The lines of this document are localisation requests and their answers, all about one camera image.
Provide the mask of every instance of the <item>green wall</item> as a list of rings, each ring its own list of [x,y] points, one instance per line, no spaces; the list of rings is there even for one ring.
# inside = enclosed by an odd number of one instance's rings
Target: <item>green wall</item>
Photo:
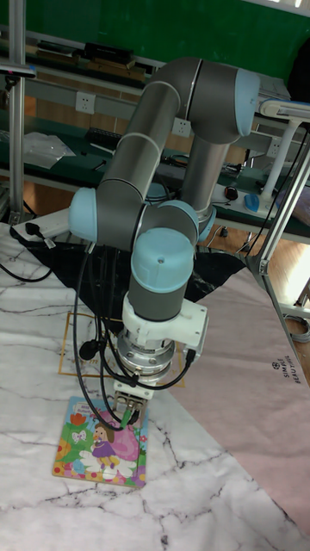
[[[8,24],[9,0],[0,0]],[[125,46],[169,61],[201,56],[286,79],[310,18],[242,0],[28,0],[27,30]]]

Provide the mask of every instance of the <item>blue object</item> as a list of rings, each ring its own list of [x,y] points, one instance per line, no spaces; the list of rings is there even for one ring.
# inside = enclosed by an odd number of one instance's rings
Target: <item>blue object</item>
[[[162,183],[152,182],[150,188],[147,192],[146,202],[152,201],[157,202],[158,200],[164,200],[167,198],[166,192],[164,191],[164,186]]]
[[[69,230],[79,238],[97,241],[96,191],[81,188],[74,195],[69,208]]]
[[[138,237],[131,259],[132,274],[148,291],[172,293],[189,279],[193,256],[193,246],[185,235],[156,227]]]
[[[176,208],[180,208],[180,210],[183,210],[194,222],[194,225],[195,225],[195,228],[196,228],[196,231],[197,231],[197,240],[196,240],[196,242],[198,241],[199,221],[198,221],[198,216],[196,214],[196,211],[193,209],[193,207],[191,207],[185,201],[178,201],[177,199],[174,199],[173,201],[165,201],[164,203],[159,205],[158,208],[161,208],[161,207],[176,207]]]
[[[216,216],[216,208],[213,207],[212,214],[211,214],[211,216],[208,220],[208,223],[207,223],[206,227],[202,230],[202,232],[199,236],[199,239],[198,239],[199,242],[204,241],[205,238],[208,237],[208,234],[210,233],[210,230],[211,230],[211,228],[214,224],[215,216]]]
[[[253,213],[256,213],[259,208],[259,199],[258,196],[254,193],[250,193],[248,195],[245,195],[245,206],[249,210],[251,210]]]
[[[259,85],[258,75],[238,69],[235,82],[235,114],[240,136],[247,136],[251,132]]]
[[[75,459],[72,466],[73,471],[75,471],[77,474],[84,474],[85,466],[79,459]]]

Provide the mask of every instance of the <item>picture book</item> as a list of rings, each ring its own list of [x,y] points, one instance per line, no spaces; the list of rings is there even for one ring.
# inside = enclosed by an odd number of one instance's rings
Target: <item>picture book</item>
[[[105,421],[116,426],[103,401],[95,399],[93,404]],[[142,426],[138,421],[115,432],[98,421],[86,400],[73,396],[65,416],[53,474],[142,487],[146,483],[147,413]]]

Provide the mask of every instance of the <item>black cable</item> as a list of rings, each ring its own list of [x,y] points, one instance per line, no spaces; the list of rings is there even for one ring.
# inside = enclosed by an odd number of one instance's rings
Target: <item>black cable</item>
[[[267,216],[266,216],[265,220],[263,221],[263,225],[262,225],[262,227],[260,228],[260,230],[259,230],[257,236],[255,237],[253,243],[251,244],[250,249],[248,250],[248,252],[247,252],[247,254],[246,254],[247,257],[249,256],[249,254],[250,254],[252,248],[254,247],[255,243],[257,242],[258,238],[262,235],[262,231],[263,231],[263,229],[265,228],[265,226],[266,226],[266,224],[267,224],[267,221],[268,221],[268,219],[269,219],[269,217],[270,217],[270,213],[272,212],[272,209],[273,209],[273,207],[275,206],[276,200],[277,200],[277,198],[278,198],[278,196],[279,196],[279,194],[280,194],[280,192],[281,192],[281,190],[282,190],[284,184],[287,182],[287,180],[289,179],[289,177],[290,177],[290,175],[291,175],[291,173],[292,173],[292,170],[293,170],[293,168],[294,168],[294,165],[295,165],[295,163],[296,163],[298,157],[300,156],[302,147],[303,147],[303,145],[304,145],[304,143],[305,143],[305,139],[306,139],[307,133],[308,133],[308,130],[306,130],[306,132],[305,132],[305,135],[304,135],[304,137],[303,137],[303,139],[302,139],[301,145],[300,145],[300,147],[299,147],[299,149],[298,149],[298,152],[296,153],[296,156],[295,156],[295,158],[294,158],[293,163],[292,163],[291,166],[290,166],[290,169],[289,169],[289,171],[288,171],[288,174],[285,176],[285,178],[284,178],[284,180],[283,180],[281,186],[279,187],[279,189],[278,189],[277,192],[276,192],[276,195],[275,195],[275,197],[274,197],[273,202],[271,203],[271,207],[270,207],[270,209],[269,209],[269,211],[268,211],[268,213],[267,213]]]
[[[108,374],[111,375],[111,377],[114,377],[117,381],[130,385],[131,387],[142,387],[142,388],[146,388],[147,390],[165,390],[166,388],[171,388],[173,387],[173,385],[176,385],[186,375],[190,365],[194,361],[194,358],[195,358],[195,351],[189,350],[186,355],[185,366],[181,371],[181,373],[176,377],[176,379],[173,379],[173,381],[167,382],[165,385],[160,385],[158,387],[151,387],[151,385],[146,385],[142,382],[139,382],[137,375],[134,375],[134,376],[127,375],[128,379],[127,381],[124,381],[124,377],[115,373],[108,364],[105,366],[105,369],[108,372]]]
[[[164,188],[164,192],[166,194],[166,198],[167,198],[167,201],[170,200],[171,198],[171,195],[170,195],[170,192],[168,190],[168,186],[166,184],[166,182],[164,181],[163,177],[161,174],[159,174],[158,172],[156,173],[156,176],[158,176],[159,180],[160,180],[160,183],[162,184],[163,188]]]
[[[30,214],[33,215],[34,218],[37,218],[38,214],[34,212],[34,210],[26,203],[25,200],[23,200],[23,206],[28,210]]]
[[[105,315],[102,311],[102,305],[105,299],[105,289],[107,283],[107,269],[108,269],[108,252],[107,248],[103,246],[102,256],[100,261],[100,274],[99,274],[99,301],[98,301],[98,324],[99,324],[99,342],[101,343],[102,350],[105,350],[107,340],[109,340],[109,326]],[[104,325],[104,337],[102,337],[102,324]]]
[[[36,235],[38,238],[43,239],[43,241],[45,239],[44,235],[42,235],[42,233],[40,232],[40,228],[37,224],[33,224],[32,222],[27,222],[26,231],[27,231],[28,235]],[[9,271],[8,268],[5,268],[5,266],[3,266],[3,264],[0,264],[0,268],[6,274],[8,274],[9,276],[14,277],[19,282],[24,282],[24,283],[43,282],[43,280],[45,280],[47,277],[49,277],[53,272],[53,269],[50,268],[42,277],[36,277],[34,279],[28,279],[27,277],[22,277],[21,275],[13,274],[13,272]]]
[[[107,335],[109,334],[109,324],[110,324],[110,318],[111,318],[111,312],[112,312],[112,308],[113,308],[113,298],[114,298],[114,292],[115,292],[115,278],[116,278],[116,260],[117,260],[117,254],[118,254],[118,251],[115,249],[115,256],[114,256],[114,260],[113,260],[113,266],[112,266],[112,279],[111,279],[111,290],[110,290],[110,301],[109,301],[109,304],[108,304],[108,323],[106,323],[105,321],[105,318],[104,318],[104,313],[103,313],[103,316],[101,316],[101,314],[99,314],[98,316],[98,320],[97,320],[97,323],[98,323],[98,326],[99,326],[99,353],[100,353],[100,387],[101,387],[101,391],[102,391],[102,398],[103,398],[103,401],[104,401],[104,404],[109,412],[109,414],[111,415],[111,417],[117,421],[118,423],[121,422],[121,419],[118,418],[118,416],[115,414],[115,412],[112,410],[110,404],[109,404],[109,401],[108,401],[108,398],[107,398],[107,394],[106,394],[106,391],[105,391],[105,386],[104,386],[104,375],[103,375],[103,368],[105,366],[105,363],[106,362],[106,359],[105,359],[105,350],[106,350],[106,347],[107,347],[107,340],[108,340],[108,337]],[[106,249],[104,251],[104,255],[102,255],[102,259],[104,257],[107,257],[106,255]],[[101,311],[102,309],[102,296],[103,296],[103,292],[101,292],[101,289],[102,289],[102,279],[100,280],[100,295],[101,295],[101,299],[99,299],[99,312]],[[101,328],[101,321],[103,319],[103,323],[104,323],[104,331],[105,331],[105,338],[103,339],[102,338],[102,328]]]
[[[117,380],[120,381],[120,382],[122,382],[122,383],[124,383],[124,384],[128,384],[128,385],[131,385],[131,386],[135,386],[135,385],[132,384],[131,379],[128,379],[128,377],[129,377],[128,372],[125,370],[123,364],[121,363],[121,359],[120,359],[120,357],[119,357],[117,351],[115,350],[115,347],[114,347],[114,345],[113,345],[113,343],[112,343],[111,336],[110,336],[110,334],[109,334],[109,331],[106,331],[106,326],[105,326],[105,334],[107,335],[108,344],[109,344],[109,347],[110,347],[110,349],[111,349],[111,352],[112,352],[112,354],[113,354],[113,356],[114,356],[114,358],[115,358],[115,361],[116,361],[118,367],[120,368],[121,372],[122,372],[123,375],[124,375],[123,377],[120,376],[119,379],[117,379]],[[109,371],[109,369],[110,369],[109,365],[108,365],[108,368],[107,368],[106,366],[105,366],[105,368],[106,368],[106,371]]]
[[[117,352],[115,351],[115,347],[112,343],[111,336],[109,334],[108,324],[106,322],[106,319],[104,315],[102,314],[102,304],[103,304],[103,298],[104,298],[104,288],[106,283],[106,276],[107,276],[107,265],[108,265],[108,257],[107,257],[107,250],[105,247],[103,247],[102,250],[102,258],[100,263],[100,293],[99,293],[99,320],[100,324],[103,322],[104,325],[104,331],[105,331],[105,338],[108,339],[108,344],[110,346],[110,349],[112,351],[112,354],[115,358],[115,361],[117,365],[119,366],[121,372],[124,374],[125,377],[128,377],[127,371],[124,369],[124,367],[121,364],[121,359],[117,355]]]
[[[129,419],[128,424],[135,424],[135,423],[137,423],[137,421],[138,421],[138,419],[139,419],[139,414],[140,414],[140,411],[139,411],[139,410],[136,410],[135,412],[133,412],[133,415],[132,415],[132,417]]]
[[[95,336],[95,340],[99,340],[99,331],[100,331],[100,328],[99,328],[99,326],[98,326],[97,316],[96,316],[96,305],[97,305],[97,300],[96,300],[96,290],[95,290],[95,282],[94,282],[94,276],[93,276],[93,273],[94,273],[94,270],[93,270],[93,251],[89,254],[89,258],[88,258],[88,270],[89,270],[89,280],[90,280],[91,298],[92,298],[92,301],[93,301],[93,305],[94,305],[94,314],[95,314],[95,326],[96,326],[96,336]]]
[[[1,268],[4,272],[6,272],[7,274],[9,274],[9,276],[14,277],[14,278],[17,279],[19,282],[24,282],[24,283],[38,283],[38,282],[43,282],[43,280],[46,279],[49,275],[51,275],[52,272],[53,272],[52,269],[49,269],[48,272],[46,272],[42,277],[37,277],[36,279],[27,279],[26,277],[21,277],[20,275],[12,274],[12,272],[10,272],[9,269],[5,268],[5,266],[3,266],[2,264],[0,264],[0,268]]]
[[[98,421],[100,421],[100,423],[102,423],[107,429],[111,429],[113,431],[121,431],[123,430],[121,427],[114,427],[112,424],[108,423],[107,421],[105,421],[102,416],[100,415],[100,413],[98,413],[98,411],[96,410],[96,408],[94,407],[88,393],[87,393],[87,390],[85,388],[85,385],[84,385],[84,381],[83,381],[83,377],[82,377],[82,373],[81,373],[81,368],[80,368],[80,365],[79,365],[79,360],[78,360],[78,297],[80,295],[80,292],[81,292],[81,287],[82,287],[82,280],[83,280],[83,274],[84,274],[84,270],[85,270],[85,266],[86,266],[86,263],[88,261],[88,256],[89,256],[89,253],[88,251],[85,252],[85,255],[84,255],[84,260],[82,262],[82,265],[81,265],[81,269],[80,269],[80,272],[79,272],[79,275],[78,275],[78,279],[77,279],[77,291],[76,291],[76,296],[75,296],[75,300],[74,300],[74,310],[73,310],[73,349],[74,349],[74,360],[75,360],[75,364],[76,364],[76,370],[77,370],[77,377],[78,377],[78,382],[80,384],[80,387],[81,387],[81,390],[83,392],[83,395],[84,395],[84,398],[86,400],[86,402],[88,403],[90,409],[92,410],[92,412],[96,415],[96,418],[98,419]]]

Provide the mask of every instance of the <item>plastic bag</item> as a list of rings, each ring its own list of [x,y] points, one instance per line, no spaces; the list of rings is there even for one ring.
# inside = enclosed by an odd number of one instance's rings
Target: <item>plastic bag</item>
[[[24,162],[51,169],[62,157],[75,153],[58,136],[31,132],[24,137]]]
[[[286,191],[284,190],[279,194],[276,200],[276,204],[278,207],[282,203],[282,199],[285,193]],[[294,211],[292,215],[300,222],[303,222],[303,224],[307,224],[307,226],[310,226],[310,188],[306,187],[301,191],[299,199],[294,206]]]

